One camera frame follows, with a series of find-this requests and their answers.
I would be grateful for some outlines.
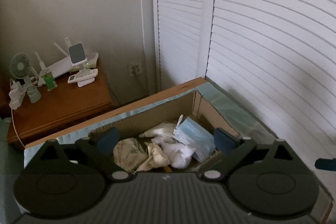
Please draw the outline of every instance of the white logo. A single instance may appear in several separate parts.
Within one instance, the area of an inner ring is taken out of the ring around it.
[[[164,180],[168,180],[170,178],[171,178],[171,176],[169,176],[169,175],[165,175],[164,177],[162,177],[162,179],[164,179]]]

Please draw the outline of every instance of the white louvered closet door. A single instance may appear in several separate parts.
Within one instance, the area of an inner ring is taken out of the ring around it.
[[[215,0],[206,76],[315,170],[336,197],[336,0]]]
[[[157,79],[161,90],[196,76],[201,32],[205,32],[202,26],[208,25],[209,39],[211,33],[213,5],[210,1],[210,9],[204,13],[203,3],[204,0],[154,0]],[[208,14],[208,24],[202,24],[204,14]]]

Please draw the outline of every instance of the wooden table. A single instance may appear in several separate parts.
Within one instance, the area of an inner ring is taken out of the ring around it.
[[[56,78],[55,89],[47,91],[45,85],[38,88],[41,99],[36,103],[25,95],[22,105],[13,111],[15,128],[24,145],[116,108],[99,60],[97,69],[95,81],[81,88],[76,83],[68,84],[70,74],[66,73]],[[23,149],[12,123],[7,141]]]
[[[177,85],[177,86],[172,87],[170,89],[167,89],[167,90],[161,91],[159,93],[153,94],[152,96],[146,97],[142,100],[136,101],[136,102],[131,103],[129,105],[126,105],[126,106],[120,107],[118,109],[115,109],[113,111],[110,111],[110,112],[104,113],[102,115],[99,115],[95,118],[92,118],[90,120],[87,120],[85,122],[77,124],[75,126],[66,128],[62,131],[59,131],[59,132],[55,133],[55,134],[52,134],[52,135],[46,136],[44,138],[41,138],[39,140],[36,140],[36,141],[26,145],[26,148],[32,147],[32,146],[40,144],[40,143],[44,143],[46,140],[49,140],[49,139],[55,139],[59,136],[66,135],[68,133],[71,133],[73,131],[79,130],[79,129],[84,128],[84,127],[87,127],[87,126],[92,125],[94,123],[106,120],[106,119],[111,118],[113,116],[116,116],[116,115],[119,115],[119,114],[122,114],[122,113],[125,113],[125,112],[129,112],[129,111],[137,109],[139,107],[143,107],[143,106],[155,103],[157,101],[164,100],[164,99],[167,99],[169,97],[178,95],[182,92],[185,92],[187,90],[195,88],[195,87],[197,87],[197,86],[199,86],[199,85],[201,85],[205,82],[206,81],[203,78],[197,78],[197,79],[191,80],[189,82],[183,83],[181,85]]]

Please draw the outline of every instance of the small fan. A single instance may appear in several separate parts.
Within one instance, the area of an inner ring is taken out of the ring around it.
[[[37,77],[37,79],[39,78],[39,75],[31,66],[28,56],[22,52],[14,55],[12,58],[10,62],[10,71],[15,78],[24,79],[26,87],[32,84],[29,77],[30,71]]]

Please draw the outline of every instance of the wall switch plate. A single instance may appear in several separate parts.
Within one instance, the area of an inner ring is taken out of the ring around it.
[[[140,63],[133,63],[128,66],[128,72],[131,77],[142,74],[142,68]]]

